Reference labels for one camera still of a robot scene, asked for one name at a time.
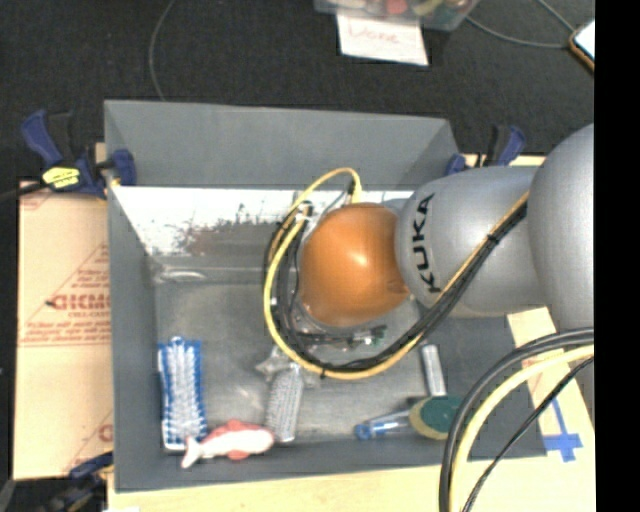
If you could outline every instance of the pink fish toy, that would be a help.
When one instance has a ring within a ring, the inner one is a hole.
[[[249,455],[264,453],[273,446],[273,433],[260,425],[229,420],[213,430],[202,441],[186,439],[187,449],[181,466],[188,468],[199,459],[211,459],[226,455],[231,460],[241,460]]]

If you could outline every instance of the black carpet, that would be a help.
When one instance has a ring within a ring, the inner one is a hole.
[[[595,0],[548,0],[571,26]],[[148,98],[444,117],[463,152],[514,124],[548,153],[594,120],[594,78],[567,49],[505,42],[470,23],[424,31],[424,69],[343,57],[335,21],[313,0],[0,0],[0,192],[38,176],[19,126],[37,109],[71,112],[77,148],[103,136],[105,98]],[[523,40],[566,44],[535,0],[482,0],[474,19]],[[16,211],[0,204],[0,487],[10,475],[16,330]]]

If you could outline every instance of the kuka logo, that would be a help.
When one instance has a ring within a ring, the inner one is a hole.
[[[427,249],[424,246],[425,238],[422,231],[427,223],[429,203],[431,202],[431,199],[433,199],[434,195],[435,193],[425,197],[420,201],[420,203],[418,203],[416,217],[413,221],[413,237],[411,238],[411,241],[413,242],[413,254],[416,258],[416,268],[420,278],[429,285],[430,293],[439,293],[441,290],[436,286],[435,276],[433,275],[433,272],[429,270],[429,258],[427,257]]]

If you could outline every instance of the blue brush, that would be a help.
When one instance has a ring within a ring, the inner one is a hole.
[[[207,435],[200,377],[201,342],[174,337],[158,343],[162,381],[162,440],[167,450],[183,451],[186,438]]]

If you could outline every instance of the handwritten note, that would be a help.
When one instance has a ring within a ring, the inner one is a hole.
[[[340,50],[345,55],[428,65],[418,22],[388,21],[337,14]]]

